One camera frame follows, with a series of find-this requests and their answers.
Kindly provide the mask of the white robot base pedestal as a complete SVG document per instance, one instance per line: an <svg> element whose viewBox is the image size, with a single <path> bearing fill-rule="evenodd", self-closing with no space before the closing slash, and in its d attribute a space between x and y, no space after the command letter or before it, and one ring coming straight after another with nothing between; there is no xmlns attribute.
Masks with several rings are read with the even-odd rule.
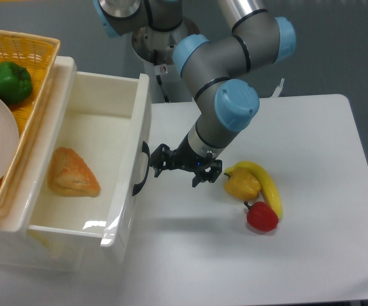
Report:
<svg viewBox="0 0 368 306"><path fill-rule="evenodd" d="M132 47L142 60L150 77L152 103L176 103L192 100L191 93L181 79L174 62L177 44L191 34L199 34L196 24L188 18L171 32L159 32L142 27L132 34Z"/></svg>

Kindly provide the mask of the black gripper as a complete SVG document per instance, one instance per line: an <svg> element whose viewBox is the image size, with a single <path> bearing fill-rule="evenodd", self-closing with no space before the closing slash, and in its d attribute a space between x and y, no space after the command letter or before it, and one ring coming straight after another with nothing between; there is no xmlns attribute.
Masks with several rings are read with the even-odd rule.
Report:
<svg viewBox="0 0 368 306"><path fill-rule="evenodd" d="M182 170L194 172L192 187L203 182L214 183L222 173L222 160L215 159L211 151L199 155L190 146L188 140L183 140L173 151L164 143L160 144L150 156L150 166L157 178L164 170L171 170L173 164Z"/></svg>

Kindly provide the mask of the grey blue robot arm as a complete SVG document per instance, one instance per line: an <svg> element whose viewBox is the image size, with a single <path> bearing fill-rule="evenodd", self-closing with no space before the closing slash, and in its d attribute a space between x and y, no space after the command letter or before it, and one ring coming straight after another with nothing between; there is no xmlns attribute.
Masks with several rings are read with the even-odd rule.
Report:
<svg viewBox="0 0 368 306"><path fill-rule="evenodd" d="M220 153L257 114L260 100L241 77L291 56L297 38L292 23L273 17L262 1L220 1L231 35L217 42L191 31L181 1L95 1L109 36L138 34L144 61L172 63L201 114L177 149L159 145L148 165L194 174L194 186L222 172Z"/></svg>

